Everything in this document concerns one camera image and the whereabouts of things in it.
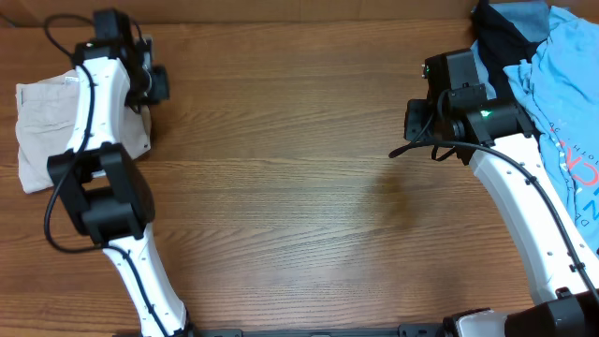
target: black cable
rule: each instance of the black cable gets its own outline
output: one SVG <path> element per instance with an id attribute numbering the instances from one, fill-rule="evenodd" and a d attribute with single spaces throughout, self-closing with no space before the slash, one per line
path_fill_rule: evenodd
<path id="1" fill-rule="evenodd" d="M 94 79 L 92 78 L 92 74 L 90 74 L 87 67 L 85 67 L 84 65 L 80 65 L 80 67 L 81 67 L 81 70 L 83 70 L 83 72 L 85 73 L 85 76 L 87 76 L 87 80 L 90 82 L 90 109 L 87 113 L 87 123 L 85 126 L 85 131 L 83 132 L 83 141 L 81 142 L 81 146 L 75 153 L 75 156 L 73 157 L 73 159 L 70 161 L 70 163 L 68 163 L 68 167 L 66 167 L 65 174 L 60 179 L 58 184 L 56 186 L 54 186 L 54 191 L 52 192 L 52 195 L 50 196 L 50 201 L 48 201 L 48 207 L 46 207 L 46 214 L 44 215 L 44 234 L 46 235 L 46 240 L 57 251 L 63 252 L 63 253 L 68 253 L 68 254 L 91 252 L 91 251 L 101 248 L 99 246 L 91 246 L 91 247 L 84 247 L 84 248 L 65 248 L 65 247 L 62 247 L 60 244 L 58 244 L 54 240 L 54 238 L 52 237 L 51 232 L 50 232 L 50 217 L 52 214 L 52 209 L 54 208 L 54 204 L 56 203 L 56 199 L 58 199 L 58 194 L 60 192 L 60 189 L 63 187 L 66 177 L 71 173 L 71 171 L 75 167 L 75 164 L 77 164 L 77 161 L 81 157 L 81 154 L 83 154 L 83 152 L 85 151 L 85 147 L 87 146 L 87 142 L 90 139 L 90 135 L 92 132 L 92 120 L 94 119 L 94 103 L 95 103 Z"/>
<path id="2" fill-rule="evenodd" d="M 54 47 L 58 48 L 59 51 L 62 51 L 66 56 L 68 56 L 68 59 L 72 59 L 73 58 L 73 54 L 70 53 L 65 47 L 63 47 L 60 43 L 58 43 L 54 37 L 52 37 L 52 35 L 50 34 L 50 24 L 58 19 L 75 19 L 75 20 L 79 20 L 85 23 L 89 23 L 91 25 L 94 25 L 94 22 L 82 17 L 81 15 L 76 15 L 76 14 L 54 14 L 54 15 L 50 15 L 45 21 L 44 21 L 44 33 L 46 33 L 46 37 L 48 38 L 48 40 L 50 41 L 51 44 L 54 45 Z"/>
<path id="3" fill-rule="evenodd" d="M 424 147 L 424 146 L 453 147 L 453 148 L 462 148 L 462 149 L 478 150 L 478 151 L 486 152 L 488 154 L 493 154 L 493 155 L 503 159 L 505 162 L 507 162 L 508 164 L 513 166 L 520 173 L 522 173 L 522 175 L 524 175 L 524 177 L 526 178 L 526 182 L 530 183 L 532 186 L 534 186 L 534 188 L 536 189 L 538 194 L 541 196 L 541 199 L 543 199 L 543 201 L 545 201 L 545 204 L 547 205 L 549 212 L 551 213 L 551 216 L 553 217 L 553 220 L 555 221 L 555 225 L 557 226 L 558 230 L 560 231 L 560 234 L 562 235 L 563 243 L 565 244 L 566 249 L 568 250 L 568 253 L 570 254 L 570 257 L 572 258 L 572 262 L 574 264 L 573 267 L 576 269 L 576 271 L 578 271 L 578 273 L 580 274 L 580 278 L 582 279 L 582 282 L 589 289 L 592 296 L 594 297 L 594 300 L 595 300 L 597 306 L 599 306 L 599 294 L 597 293 L 597 289 L 594 287 L 591 279 L 589 278 L 589 275 L 585 271 L 584 264 L 582 264 L 580 262 L 580 258 L 578 258 L 577 251 L 574 248 L 572 241 L 570 240 L 570 236 L 568 235 L 568 232 L 566 231 L 565 226 L 563 225 L 562 219 L 558 215 L 558 211 L 555 209 L 555 206 L 553 206 L 551 199 L 549 198 L 549 196 L 547 195 L 547 193 L 541 186 L 541 183 L 538 182 L 536 177 L 533 176 L 531 174 L 531 172 L 529 172 L 527 169 L 525 169 L 521 164 L 516 162 L 514 159 L 510 158 L 508 155 L 502 154 L 501 152 L 499 152 L 497 150 L 493 150 L 491 148 L 484 147 L 482 145 L 471 144 L 471 143 L 467 143 L 467 142 L 463 142 L 463 141 L 455 141 L 455 140 L 436 140 L 435 139 L 435 140 L 425 140 L 425 141 L 421 141 L 418 143 L 411 142 L 407 145 L 402 146 L 401 148 L 393 150 L 389 154 L 389 158 L 395 158 L 398 155 L 401 155 L 408 150 L 419 148 L 419 147 Z"/>
<path id="4" fill-rule="evenodd" d="M 58 48 L 61 52 L 63 52 L 66 56 L 68 56 L 69 60 L 72 61 L 72 53 L 67 51 L 50 34 L 50 24 L 54 20 L 63 19 L 63 18 L 78 19 L 78 20 L 82 20 L 84 22 L 88 22 L 91 25 L 93 25 L 94 23 L 87 18 L 78 16 L 78 15 L 73 15 L 73 14 L 56 14 L 56 15 L 50 16 L 48 19 L 46 19 L 46 21 L 44 21 L 44 32 L 46 33 L 46 37 L 48 38 L 48 40 L 51 42 L 51 44 L 53 44 L 56 48 Z M 139 29 L 139 25 L 136 22 L 135 22 L 135 25 L 137 26 L 139 36 L 141 37 L 141 30 Z M 61 188 L 63 187 L 63 184 L 65 183 L 66 177 L 71 173 L 71 171 L 77 164 L 80 156 L 85 151 L 85 148 L 87 147 L 87 143 L 89 141 L 89 138 L 91 137 L 91 132 L 92 132 L 92 122 L 94 120 L 94 106 L 95 106 L 94 78 L 92 77 L 92 74 L 89 72 L 87 67 L 85 67 L 84 65 L 79 65 L 79 67 L 81 68 L 81 70 L 83 70 L 83 72 L 85 73 L 85 76 L 87 77 L 87 79 L 90 83 L 89 84 L 90 85 L 90 108 L 89 108 L 88 114 L 87 114 L 87 122 L 85 125 L 85 131 L 83 132 L 83 140 L 81 141 L 81 146 L 77 150 L 75 155 L 73 156 L 73 159 L 69 162 L 68 166 L 66 167 L 66 172 L 63 175 L 63 177 L 60 179 L 58 184 L 54 186 L 54 191 L 52 192 L 50 200 L 48 201 L 48 206 L 46 207 L 46 213 L 44 215 L 44 235 L 46 236 L 46 240 L 48 241 L 48 243 L 54 249 L 56 249 L 57 251 L 62 252 L 62 253 L 79 254 L 79 253 L 92 252 L 92 251 L 100 250 L 100 249 L 112 249 L 114 251 L 121 253 L 121 255 L 123 256 L 123 259 L 127 261 L 127 263 L 129 264 L 129 267 L 131 268 L 131 271 L 133 272 L 135 280 L 138 284 L 139 293 L 141 294 L 141 297 L 143 298 L 143 301 L 146 305 L 146 308 L 148 309 L 148 312 L 150 313 L 150 315 L 152 315 L 154 321 L 156 322 L 156 325 L 158 326 L 158 328 L 160 329 L 162 334 L 165 337 L 168 337 L 168 332 L 165 329 L 165 326 L 162 324 L 162 321 L 158 318 L 158 315 L 156 314 L 155 310 L 153 309 L 153 305 L 150 303 L 150 299 L 148 299 L 148 295 L 145 291 L 143 283 L 141 282 L 141 277 L 139 276 L 138 269 L 136 268 L 135 264 L 133 263 L 133 260 L 131 260 L 131 257 L 125 250 L 123 250 L 119 247 L 110 246 L 107 244 L 106 245 L 93 245 L 90 247 L 83 247 L 83 248 L 65 248 L 65 247 L 61 246 L 60 244 L 58 244 L 58 242 L 56 242 L 51 235 L 50 219 L 51 219 L 52 210 L 54 208 L 54 204 L 56 203 L 56 199 L 58 199 L 59 192 L 60 192 Z"/>
<path id="5" fill-rule="evenodd" d="M 431 117 L 429 117 L 429 120 L 424 124 L 424 126 L 422 126 L 420 132 L 418 132 L 418 134 L 411 140 L 411 142 L 417 142 L 420 139 L 420 137 L 422 137 L 422 135 L 424 135 L 424 133 L 427 132 L 429 126 L 431 126 L 432 120 L 434 120 L 434 113 L 431 113 Z"/>
<path id="6" fill-rule="evenodd" d="M 143 44 L 147 44 L 146 40 L 143 39 L 143 35 L 141 33 L 141 28 L 139 28 L 139 23 L 130 17 L 129 17 L 129 20 L 133 23 L 135 28 L 138 30 L 139 41 L 143 42 Z"/>
<path id="7" fill-rule="evenodd" d="M 8 26 L 10 26 L 10 28 L 17 28 L 17 23 L 15 23 L 13 20 L 9 19 L 6 15 L 0 13 L 0 19 L 4 20 L 6 23 L 8 23 Z"/>
<path id="8" fill-rule="evenodd" d="M 444 89 L 444 91 L 441 92 L 441 94 L 439 94 L 439 99 L 437 99 L 437 116 L 441 116 L 441 109 L 443 108 L 443 96 L 446 95 L 449 92 L 449 89 Z M 432 121 L 434 121 L 435 119 L 435 114 L 431 113 L 431 116 L 429 117 L 429 119 L 427 120 L 427 122 L 424 124 L 424 126 L 422 126 L 422 129 L 420 130 L 420 132 L 418 132 L 418 134 L 411 140 L 411 142 L 417 142 L 420 140 L 420 138 L 424 135 L 425 132 L 427 132 L 429 130 L 429 127 L 431 126 Z"/>
<path id="9" fill-rule="evenodd" d="M 442 162 L 442 161 L 448 159 L 451 155 L 453 155 L 456 152 L 456 148 L 451 148 L 451 150 L 449 150 L 446 153 L 442 154 L 438 158 L 437 158 L 437 151 L 439 151 L 439 147 L 438 146 L 435 145 L 434 147 L 432 147 L 431 159 L 434 160 L 434 161 Z"/>

